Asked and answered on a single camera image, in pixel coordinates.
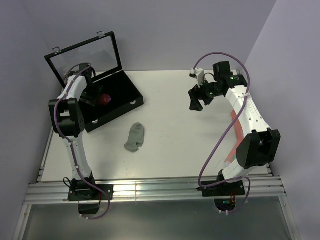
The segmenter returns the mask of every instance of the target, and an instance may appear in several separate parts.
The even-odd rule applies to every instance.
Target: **wire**
[[[205,73],[204,75],[203,75],[203,81],[205,81],[205,76],[207,75],[207,74],[209,74],[209,75],[211,75],[213,78],[215,78],[215,75],[213,75],[211,72],[207,72],[207,73]]]
[[[236,192],[235,190],[232,191],[232,194],[231,194],[231,202],[235,203],[236,202]]]
[[[101,215],[99,215],[99,216],[93,216],[93,217],[87,217],[87,216],[83,216],[83,215],[82,215],[82,217],[85,218],[85,219],[87,219],[87,220],[95,220],[95,219],[102,218],[102,217],[103,217],[104,215],[106,215],[106,213],[109,211],[109,208],[110,208],[110,197],[109,197],[109,195],[106,194],[102,189],[100,189],[99,187],[91,184],[90,182],[88,182],[88,181],[84,178],[84,176],[82,175],[82,173],[81,173],[81,171],[80,171],[80,168],[79,168],[79,164],[78,164],[78,161],[77,161],[76,152],[75,152],[75,148],[74,148],[73,142],[70,140],[70,138],[68,138],[67,136],[65,136],[65,135],[62,133],[62,131],[61,131],[60,127],[59,127],[58,118],[57,118],[57,110],[58,110],[59,104],[68,96],[68,93],[69,93],[72,85],[73,85],[74,82],[76,81],[76,79],[77,79],[78,77],[80,77],[82,73],[84,73],[85,71],[87,71],[88,69],[91,68],[91,63],[80,63],[80,64],[87,64],[88,67],[86,67],[86,68],[82,69],[80,72],[78,72],[78,74],[74,77],[72,83],[71,83],[71,84],[69,85],[69,87],[67,88],[66,93],[63,95],[63,97],[61,97],[61,98],[56,102],[56,104],[55,104],[55,106],[54,106],[53,117],[54,117],[54,124],[55,124],[55,127],[56,127],[58,133],[60,134],[60,136],[61,136],[63,139],[66,139],[66,140],[69,142],[69,144],[70,144],[70,149],[71,149],[71,153],[72,153],[74,165],[75,165],[75,167],[76,167],[76,171],[77,171],[78,175],[80,176],[81,180],[82,180],[84,183],[86,183],[88,186],[90,186],[90,187],[98,190],[100,193],[102,193],[103,195],[105,195],[105,196],[107,197],[108,207],[106,208],[106,210],[105,210]],[[68,78],[69,78],[70,72],[71,72],[75,67],[78,67],[80,64],[77,64],[77,65],[73,66],[73,67],[69,70],[69,72],[67,73],[67,75],[66,75],[66,77],[65,77],[65,79],[67,80],[67,83],[68,83]]]
[[[219,51],[216,51],[216,52],[211,52],[211,53],[208,53],[206,55],[204,55],[203,57],[201,57],[197,62],[196,64],[194,65],[193,69],[196,69],[196,67],[198,66],[198,64],[201,62],[201,60],[203,60],[204,58],[208,57],[208,56],[211,56],[211,55],[224,55],[224,56],[227,56],[229,58],[232,58],[233,60],[235,60],[236,62],[238,62],[240,64],[240,66],[243,68],[243,70],[245,71],[245,74],[246,74],[246,77],[247,77],[247,81],[248,81],[248,85],[247,85],[247,88],[246,88],[246,94],[249,93],[249,89],[250,89],[250,75],[249,75],[249,72],[246,68],[246,66],[239,60],[237,59],[236,57],[228,54],[228,53],[225,53],[225,52],[219,52]],[[212,184],[209,184],[209,185],[203,185],[201,183],[201,178],[206,170],[206,167],[207,165],[209,164],[210,160],[212,159],[212,157],[214,156],[214,154],[216,153],[218,147],[220,146],[220,144],[222,143],[222,141],[225,139],[227,133],[230,131],[230,129],[233,127],[233,125],[236,123],[236,121],[239,119],[240,115],[243,113],[245,107],[246,107],[246,103],[247,103],[247,98],[248,96],[246,95],[244,97],[244,100],[243,100],[243,105],[239,111],[239,113],[236,115],[236,117],[234,118],[234,120],[231,122],[231,124],[227,127],[227,129],[224,131],[224,133],[222,134],[222,136],[220,137],[219,141],[217,142],[217,144],[215,145],[215,147],[213,148],[211,154],[209,155],[208,159],[205,161],[201,171],[200,171],[200,174],[199,174],[199,177],[198,177],[198,184],[201,188],[211,188],[211,187],[214,187],[214,186],[217,186],[217,185],[220,185],[220,184],[223,184],[223,183],[227,183],[227,182],[230,182],[230,181],[233,181],[233,180],[242,180],[242,179],[246,179],[248,180],[248,190],[246,192],[246,195],[245,195],[245,198],[243,200],[243,202],[240,204],[239,207],[236,207],[234,210],[232,211],[229,211],[229,213],[233,213],[235,211],[237,211],[238,209],[240,209],[248,200],[248,197],[249,197],[249,194],[250,194],[250,189],[251,189],[251,180],[246,177],[246,176],[239,176],[239,177],[233,177],[233,178],[230,178],[230,179],[226,179],[226,180],[223,180],[223,181],[218,181],[216,183],[212,183]]]
[[[93,72],[93,77],[95,78],[97,76],[96,70],[93,67],[91,67],[91,68],[92,68],[92,72]]]
[[[73,190],[72,188],[71,188],[71,181],[70,181],[70,179],[69,178],[67,178],[66,176],[63,178],[63,183],[64,183],[64,185],[66,185],[71,191]]]

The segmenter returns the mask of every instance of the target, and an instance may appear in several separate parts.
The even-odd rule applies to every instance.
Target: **white cable tie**
[[[239,96],[239,99],[243,99],[243,98],[248,97],[248,96],[250,96],[250,93],[246,93],[244,95]]]

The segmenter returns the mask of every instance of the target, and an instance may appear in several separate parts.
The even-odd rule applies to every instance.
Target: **red object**
[[[99,104],[105,106],[108,103],[110,103],[110,101],[111,97],[108,94],[102,94],[102,96],[100,97]]]
[[[232,120],[234,120],[236,118],[237,114],[234,110],[232,110],[231,116],[232,116]],[[234,161],[234,158],[236,156],[237,147],[240,145],[240,143],[244,139],[244,132],[242,130],[241,123],[239,120],[237,120],[235,122],[234,129],[235,129],[236,143],[235,143],[233,149],[231,150],[231,152],[229,153],[229,155],[226,157],[226,160],[224,161],[225,163],[226,162],[232,163]]]

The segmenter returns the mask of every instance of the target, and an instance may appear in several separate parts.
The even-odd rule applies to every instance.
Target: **black box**
[[[103,93],[111,97],[105,106],[79,102],[88,133],[144,104],[144,97],[122,68],[113,31],[98,32],[97,37],[87,41],[52,50],[54,53],[44,58],[63,88],[68,70],[80,63],[91,63],[97,72],[94,84],[103,86]]]

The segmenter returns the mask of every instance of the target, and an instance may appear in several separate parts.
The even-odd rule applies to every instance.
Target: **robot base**
[[[101,194],[101,198],[100,198],[100,194],[99,192],[97,192],[97,194],[93,195],[92,198],[87,199],[84,198],[82,196],[82,194],[80,194],[81,191],[83,190],[79,190],[79,191],[70,191],[69,195],[68,195],[68,201],[69,202],[79,202],[79,201],[104,201],[104,200],[112,200],[113,198],[113,194],[114,194],[114,186],[112,184],[97,184],[96,185],[98,188],[100,188],[101,190],[103,190],[108,196],[109,198],[107,198],[105,195]]]
[[[216,181],[202,181],[202,185],[209,185],[220,182],[221,180]],[[202,197],[230,197],[232,194],[236,196],[243,196],[246,194],[245,186],[242,180],[232,182],[232,183],[223,183],[213,187],[198,187],[198,191],[202,192]]]

